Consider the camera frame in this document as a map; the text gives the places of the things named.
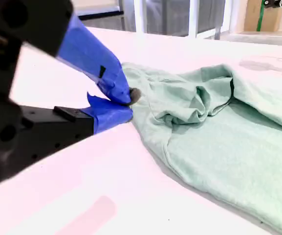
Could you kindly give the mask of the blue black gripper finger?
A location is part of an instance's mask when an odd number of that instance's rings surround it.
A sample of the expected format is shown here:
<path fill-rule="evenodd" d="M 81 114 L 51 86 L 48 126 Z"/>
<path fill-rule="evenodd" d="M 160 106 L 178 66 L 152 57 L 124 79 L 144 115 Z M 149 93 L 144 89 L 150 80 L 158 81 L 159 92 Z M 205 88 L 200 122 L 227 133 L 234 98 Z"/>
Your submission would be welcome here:
<path fill-rule="evenodd" d="M 21 158 L 38 160 L 132 119 L 132 110 L 87 95 L 89 107 L 22 107 Z"/>
<path fill-rule="evenodd" d="M 92 79 L 112 102 L 132 105 L 118 58 L 75 15 L 69 0 L 0 0 L 0 94 L 8 96 L 20 49 L 28 43 Z"/>

